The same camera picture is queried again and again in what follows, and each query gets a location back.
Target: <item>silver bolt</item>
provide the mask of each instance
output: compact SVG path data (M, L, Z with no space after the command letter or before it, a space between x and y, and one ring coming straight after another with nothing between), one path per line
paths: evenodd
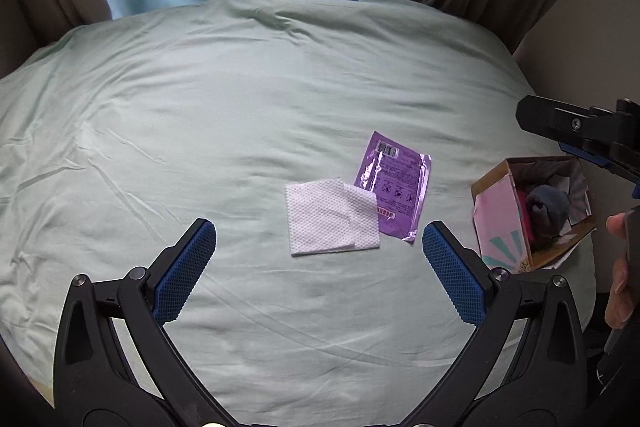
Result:
M494 268L491 270L491 273L497 281L507 281L509 277L511 277L509 270L504 268Z
M76 275L72 280L71 284L73 286L82 286L86 282L86 275L80 274Z
M129 271L129 279L133 279L137 281L138 279L142 279L145 276L146 269L142 266L136 266Z
M553 279L551 279L556 286L559 288L564 288L566 286L566 279L561 275L554 275Z

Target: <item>open box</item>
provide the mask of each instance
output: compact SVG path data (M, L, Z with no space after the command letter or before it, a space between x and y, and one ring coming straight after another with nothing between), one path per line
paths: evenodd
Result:
M563 235L536 250L527 238L516 186L549 179L568 182L570 219ZM574 156L507 158L474 183L471 194L480 253L490 268L502 266L513 273L538 269L567 253L595 228L589 187Z

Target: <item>purple packet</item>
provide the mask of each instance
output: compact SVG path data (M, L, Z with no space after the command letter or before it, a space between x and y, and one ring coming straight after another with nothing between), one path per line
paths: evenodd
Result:
M378 198L380 232L414 243L430 171L429 155L373 133L354 185Z

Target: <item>wall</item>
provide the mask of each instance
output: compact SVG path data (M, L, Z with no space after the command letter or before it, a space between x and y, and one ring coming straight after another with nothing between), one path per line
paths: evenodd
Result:
M558 0L515 54L540 96L589 107L614 108L616 99L640 103L640 0ZM632 186L586 166L598 229L593 235L598 291L610 287L622 241L606 233L606 216L630 208Z

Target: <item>finger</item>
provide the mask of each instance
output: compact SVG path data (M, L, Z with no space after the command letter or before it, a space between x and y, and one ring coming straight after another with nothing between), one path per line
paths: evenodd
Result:
M623 291L617 294L611 291L607 309L604 312L604 319L611 328L619 330L625 327L633 312L634 304L631 300L631 293Z
M620 294L626 288L626 282L629 280L629 265L626 262L625 254L622 254L613 263L612 275L611 291Z
M620 239L626 239L624 212L607 217L607 230Z

